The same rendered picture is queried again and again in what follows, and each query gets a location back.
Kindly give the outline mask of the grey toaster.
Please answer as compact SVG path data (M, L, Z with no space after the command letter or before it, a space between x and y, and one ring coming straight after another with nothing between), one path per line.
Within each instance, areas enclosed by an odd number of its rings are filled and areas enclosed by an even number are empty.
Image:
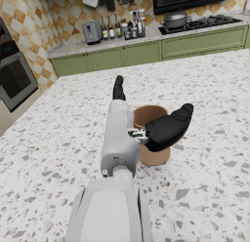
M88 45L94 45L101 42L103 34L100 23L97 20L84 23L82 28Z

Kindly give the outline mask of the grey cooking pot with lid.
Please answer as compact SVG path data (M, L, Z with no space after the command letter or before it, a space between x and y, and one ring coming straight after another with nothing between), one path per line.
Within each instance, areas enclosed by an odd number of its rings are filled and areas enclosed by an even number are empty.
M179 28L187 24L188 16L184 11L167 13L163 20L163 27L165 29Z

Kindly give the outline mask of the green kitchen cabinet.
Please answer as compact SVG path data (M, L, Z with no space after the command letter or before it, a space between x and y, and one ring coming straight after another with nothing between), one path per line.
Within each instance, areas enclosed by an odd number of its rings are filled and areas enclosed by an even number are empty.
M144 39L109 40L89 46L72 41L48 53L59 76L122 66L175 60L250 48L250 25L246 21L163 35L151 28Z

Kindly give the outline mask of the dark glass bottle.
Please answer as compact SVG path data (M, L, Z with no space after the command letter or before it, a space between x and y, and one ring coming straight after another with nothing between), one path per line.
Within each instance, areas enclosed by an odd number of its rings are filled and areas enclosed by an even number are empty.
M107 32L106 26L104 24L104 18L103 18L103 16L101 16L101 26L102 26L104 40L108 40L108 32Z
M109 37L110 37L110 39L114 39L115 38L115 33L114 33L114 29L113 29L111 21L110 21L109 13L107 13L107 19L108 19L108 33L109 33Z
M120 38L120 37L122 37L122 33L121 33L121 27L120 27L119 21L117 19L116 12L114 12L114 16L115 16L115 31L116 31L116 36L118 38Z

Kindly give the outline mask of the black spice rack with jars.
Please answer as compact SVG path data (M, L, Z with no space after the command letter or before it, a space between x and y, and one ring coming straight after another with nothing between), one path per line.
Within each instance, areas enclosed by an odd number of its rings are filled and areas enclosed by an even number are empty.
M123 35L126 40L143 38L146 36L145 10L139 9L130 13L130 20L124 24Z

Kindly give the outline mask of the black gas stove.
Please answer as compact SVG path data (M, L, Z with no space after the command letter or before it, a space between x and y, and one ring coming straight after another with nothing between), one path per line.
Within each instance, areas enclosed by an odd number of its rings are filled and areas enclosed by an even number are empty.
M188 17L187 19L165 20L163 23L161 23L159 30L162 35L166 35L235 22L239 22L239 20L224 15L209 16L198 20L192 20L191 17Z

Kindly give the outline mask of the built-in black oven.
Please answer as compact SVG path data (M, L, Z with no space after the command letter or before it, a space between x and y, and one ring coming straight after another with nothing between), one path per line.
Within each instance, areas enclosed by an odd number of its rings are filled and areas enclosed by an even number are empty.
M0 40L0 99L13 112L38 90L38 83L3 18Z

